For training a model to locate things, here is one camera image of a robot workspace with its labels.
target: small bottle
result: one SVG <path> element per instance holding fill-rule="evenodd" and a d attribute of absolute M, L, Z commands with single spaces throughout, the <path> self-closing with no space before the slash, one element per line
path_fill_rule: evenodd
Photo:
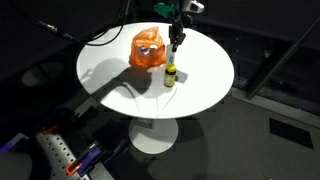
<path fill-rule="evenodd" d="M 176 66 L 174 64 L 168 64 L 166 73 L 164 76 L 164 85 L 167 87 L 172 87 L 174 85 L 175 77 L 176 77 Z"/>

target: table leg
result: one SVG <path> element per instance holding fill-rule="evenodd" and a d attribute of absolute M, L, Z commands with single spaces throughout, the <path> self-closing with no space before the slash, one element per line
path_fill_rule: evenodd
<path fill-rule="evenodd" d="M 129 137 L 137 149 L 147 154 L 159 154 L 172 147 L 178 137 L 175 119 L 148 119 L 148 128 L 143 122 L 146 119 L 137 118 L 129 125 Z"/>

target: orange plastic bag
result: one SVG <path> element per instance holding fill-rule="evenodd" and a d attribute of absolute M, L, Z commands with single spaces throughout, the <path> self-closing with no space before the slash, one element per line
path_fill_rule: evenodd
<path fill-rule="evenodd" d="M 129 60 L 132 66 L 154 67 L 165 62 L 165 45 L 159 27 L 145 29 L 133 38 Z"/>

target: white round table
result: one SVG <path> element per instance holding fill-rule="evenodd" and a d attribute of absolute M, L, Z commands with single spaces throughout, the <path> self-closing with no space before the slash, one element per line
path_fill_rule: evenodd
<path fill-rule="evenodd" d="M 184 29 L 186 38 L 176 52 L 178 78 L 172 88 L 164 86 L 165 64 L 148 69 L 131 67 L 128 62 L 133 37 L 154 26 L 159 26 L 168 45 L 170 24 L 128 24 L 112 43 L 85 46 L 77 61 L 78 78 L 88 93 L 104 106 L 136 117 L 130 123 L 129 136 L 137 149 L 148 154 L 169 149 L 178 135 L 174 118 L 215 105 L 227 94 L 234 78 L 228 54 L 215 41 L 192 29 Z M 112 39 L 119 29 L 111 29 L 93 43 Z"/>

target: black cable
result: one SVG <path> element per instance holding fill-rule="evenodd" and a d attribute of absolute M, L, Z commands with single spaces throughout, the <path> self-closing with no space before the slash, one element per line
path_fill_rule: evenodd
<path fill-rule="evenodd" d="M 118 20 L 119 16 L 120 16 L 120 13 L 121 13 L 121 10 L 125 4 L 125 1 L 126 0 L 123 0 L 122 1 L 122 4 L 121 4 L 121 7 L 120 9 L 118 10 L 118 13 L 117 13 L 117 16 L 116 18 L 114 19 L 113 23 L 111 25 L 114 25 L 115 22 Z M 111 43 L 112 41 L 114 41 L 120 34 L 120 32 L 122 31 L 122 28 L 126 22 L 126 19 L 127 19 L 127 15 L 128 15 L 128 8 L 130 6 L 130 0 L 127 0 L 128 3 L 127 3 L 127 9 L 126 9 L 126 14 L 125 14 L 125 20 L 123 22 L 123 24 L 121 25 L 121 29 L 119 30 L 118 34 L 110 41 L 108 42 L 105 42 L 105 43 L 102 43 L 102 44 L 90 44 L 90 43 L 87 43 L 87 45 L 90 45 L 90 46 L 103 46 L 103 45 L 106 45 L 106 44 L 109 44 Z M 24 11 L 22 11 L 20 8 L 18 8 L 13 2 L 11 2 L 10 0 L 7 0 L 7 2 L 22 16 L 24 17 L 25 19 L 27 19 L 29 22 L 31 22 L 32 24 L 44 29 L 44 30 L 47 30 L 55 35 L 58 35 L 64 39 L 67 39 L 69 41 L 75 41 L 75 42 L 90 42 L 90 41 L 94 41 L 100 37 L 102 37 L 104 34 L 106 34 L 110 28 L 108 28 L 107 30 L 103 31 L 101 34 L 99 34 L 98 36 L 92 38 L 92 39 L 89 39 L 89 40 L 80 40 L 80 39 L 77 39 L 71 35 L 69 35 L 68 33 L 64 32 L 63 30 L 61 29 L 58 29 L 56 28 L 55 26 L 53 25 L 50 25 L 50 24 L 47 24 L 47 23 L 44 23 L 42 21 L 39 21 L 39 20 L 36 20 L 32 17 L 30 17 L 29 15 L 27 15 Z"/>

